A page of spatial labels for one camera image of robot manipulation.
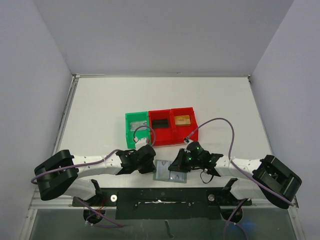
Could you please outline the green leather card holder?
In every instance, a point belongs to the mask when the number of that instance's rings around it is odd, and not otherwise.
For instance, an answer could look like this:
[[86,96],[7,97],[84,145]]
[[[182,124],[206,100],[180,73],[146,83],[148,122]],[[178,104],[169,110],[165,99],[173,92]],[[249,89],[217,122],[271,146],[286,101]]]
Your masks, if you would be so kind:
[[161,182],[173,182],[173,183],[186,184],[187,173],[170,171],[169,166],[172,163],[173,161],[157,159],[154,163],[156,167],[156,171],[153,175],[153,180],[161,181]]

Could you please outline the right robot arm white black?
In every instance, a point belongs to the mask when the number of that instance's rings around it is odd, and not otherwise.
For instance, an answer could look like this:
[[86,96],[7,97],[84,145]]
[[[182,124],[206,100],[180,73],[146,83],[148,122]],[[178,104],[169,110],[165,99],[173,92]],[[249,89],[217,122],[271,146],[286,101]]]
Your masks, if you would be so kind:
[[168,167],[169,171],[188,173],[201,169],[213,177],[236,178],[222,192],[230,205],[243,199],[266,199],[281,209],[288,209],[302,185],[302,179],[273,155],[263,159],[229,159],[220,153],[210,153],[202,147],[181,148]]

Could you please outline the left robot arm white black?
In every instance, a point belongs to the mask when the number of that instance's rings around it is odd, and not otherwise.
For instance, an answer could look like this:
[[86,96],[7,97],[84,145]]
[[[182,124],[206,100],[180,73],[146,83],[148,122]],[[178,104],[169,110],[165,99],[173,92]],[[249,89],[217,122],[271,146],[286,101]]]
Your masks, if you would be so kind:
[[106,156],[72,155],[68,149],[61,150],[34,169],[31,183],[38,186],[43,201],[62,195],[77,197],[95,206],[102,199],[102,191],[93,176],[140,174],[156,170],[156,152],[145,144],[139,149],[115,149]]

